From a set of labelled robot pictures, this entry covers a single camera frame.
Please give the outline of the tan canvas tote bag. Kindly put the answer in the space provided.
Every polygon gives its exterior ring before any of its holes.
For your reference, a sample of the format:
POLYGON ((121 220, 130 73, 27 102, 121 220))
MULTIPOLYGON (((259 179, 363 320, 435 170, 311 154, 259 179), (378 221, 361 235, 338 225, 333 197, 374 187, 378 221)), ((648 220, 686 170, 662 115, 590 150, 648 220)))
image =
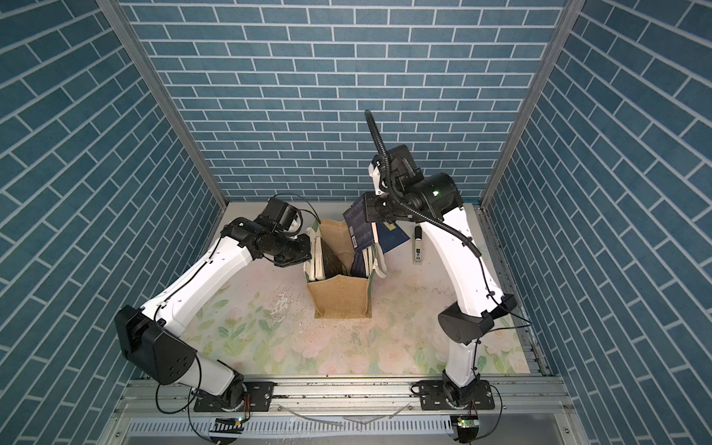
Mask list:
POLYGON ((313 300, 314 317, 334 320, 371 318, 371 290, 376 272, 372 271, 367 277, 350 274, 353 261, 356 258, 363 260, 363 255, 356 253, 347 224, 322 219, 313 225, 313 229, 337 255, 346 272, 326 280, 307 282, 306 287, 313 300))

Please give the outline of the dark blue book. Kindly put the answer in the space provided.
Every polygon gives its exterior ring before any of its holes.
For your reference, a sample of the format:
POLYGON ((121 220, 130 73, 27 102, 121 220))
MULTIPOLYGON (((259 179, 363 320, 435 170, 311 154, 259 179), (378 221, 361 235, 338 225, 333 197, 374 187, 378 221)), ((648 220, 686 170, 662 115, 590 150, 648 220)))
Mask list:
POLYGON ((369 278, 376 270, 376 246, 363 248, 354 254, 350 273, 354 277, 369 278))
POLYGON ((377 222, 376 234, 378 235, 378 244, 384 253, 395 250, 410 239, 398 224, 390 222, 377 222))
POLYGON ((370 248, 376 244, 376 235, 378 233, 376 233, 375 224, 366 220, 364 196, 354 201, 343 212, 343 219, 348 227, 350 240, 355 252, 370 248))

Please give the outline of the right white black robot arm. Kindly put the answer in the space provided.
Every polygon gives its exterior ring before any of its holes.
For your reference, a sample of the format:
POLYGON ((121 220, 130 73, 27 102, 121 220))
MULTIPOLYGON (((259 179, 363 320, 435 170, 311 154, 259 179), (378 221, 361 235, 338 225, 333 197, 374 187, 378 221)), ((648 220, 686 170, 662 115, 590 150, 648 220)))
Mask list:
POLYGON ((477 381, 478 340, 517 301, 502 291, 486 267, 454 179, 445 172, 424 175, 407 146, 386 148, 371 111, 365 111, 365 120, 378 151, 369 167, 375 190, 365 194, 365 218, 371 223, 416 223, 434 244, 457 297, 438 315, 450 339, 443 380, 448 389, 463 393, 477 381))

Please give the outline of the black book orange title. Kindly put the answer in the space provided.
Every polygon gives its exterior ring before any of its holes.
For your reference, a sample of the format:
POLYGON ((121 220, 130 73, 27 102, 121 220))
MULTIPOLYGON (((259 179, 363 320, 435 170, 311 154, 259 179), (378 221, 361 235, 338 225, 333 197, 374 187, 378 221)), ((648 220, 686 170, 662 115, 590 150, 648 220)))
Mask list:
POLYGON ((329 279, 340 274, 346 274, 347 268, 335 254, 334 250, 328 246, 326 241, 320 241, 322 266, 320 271, 323 279, 329 279))

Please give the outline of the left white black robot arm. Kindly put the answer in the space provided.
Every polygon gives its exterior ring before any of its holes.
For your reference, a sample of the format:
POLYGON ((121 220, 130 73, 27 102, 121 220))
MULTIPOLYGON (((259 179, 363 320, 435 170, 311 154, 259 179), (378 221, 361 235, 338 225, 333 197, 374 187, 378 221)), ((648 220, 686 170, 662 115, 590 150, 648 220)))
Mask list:
POLYGON ((263 258, 276 267, 305 263, 311 259, 310 237, 286 235, 246 218, 233 220, 172 285, 141 307, 127 305, 116 314, 122 356, 161 385, 179 383, 236 404, 244 392, 241 374, 181 337, 228 279, 263 258))

